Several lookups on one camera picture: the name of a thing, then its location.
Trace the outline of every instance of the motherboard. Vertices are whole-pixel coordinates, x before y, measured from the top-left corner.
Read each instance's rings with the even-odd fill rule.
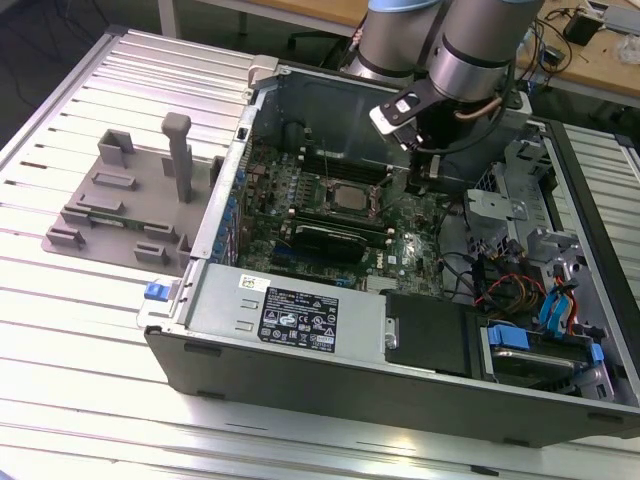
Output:
[[[442,295],[438,196],[405,193],[404,171],[258,144],[246,179],[239,267],[376,294]]]

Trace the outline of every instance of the gray plastic peg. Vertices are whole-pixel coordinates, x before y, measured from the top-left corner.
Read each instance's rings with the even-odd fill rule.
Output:
[[[173,160],[173,173],[176,177],[178,200],[183,203],[191,201],[191,174],[193,158],[191,147],[187,145],[187,133],[191,128],[191,118],[179,113],[167,113],[162,121],[162,133],[169,137],[169,150]]]

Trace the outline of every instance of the blue latch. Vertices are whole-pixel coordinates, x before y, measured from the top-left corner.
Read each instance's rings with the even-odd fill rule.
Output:
[[[529,350],[529,338],[523,328],[496,325],[488,329],[489,344]]]
[[[169,300],[169,291],[171,287],[161,285],[159,283],[149,283],[144,290],[144,298],[147,300],[156,300],[158,302],[166,302]]]
[[[604,352],[602,351],[602,347],[597,343],[591,344],[591,358],[593,359],[594,365],[600,365],[604,362]]]

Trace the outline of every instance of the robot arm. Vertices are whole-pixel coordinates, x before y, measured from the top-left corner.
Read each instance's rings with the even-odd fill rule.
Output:
[[[465,123],[500,103],[496,87],[505,71],[513,78],[516,50],[543,3],[371,0],[348,71],[400,85],[415,67],[428,71],[371,112],[376,128],[407,150],[450,153],[446,147],[464,136]]]

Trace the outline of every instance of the blue tab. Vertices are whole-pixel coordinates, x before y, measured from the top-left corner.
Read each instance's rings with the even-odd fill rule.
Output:
[[[551,318],[549,318],[548,328],[553,332],[553,335],[556,338],[561,338],[563,335],[560,331],[560,319],[562,318],[562,315],[567,310],[567,308],[569,308],[569,299],[565,295],[563,295],[562,297],[560,297],[556,308],[553,309]]]
[[[597,343],[591,344],[591,358],[593,359],[594,365],[599,365],[604,362],[604,352],[602,351],[602,347]]]
[[[523,328],[496,325],[488,330],[489,344],[529,350],[529,338]]]
[[[159,283],[149,283],[144,290],[144,298],[147,300],[156,300],[158,302],[166,302],[169,300],[170,287]]]

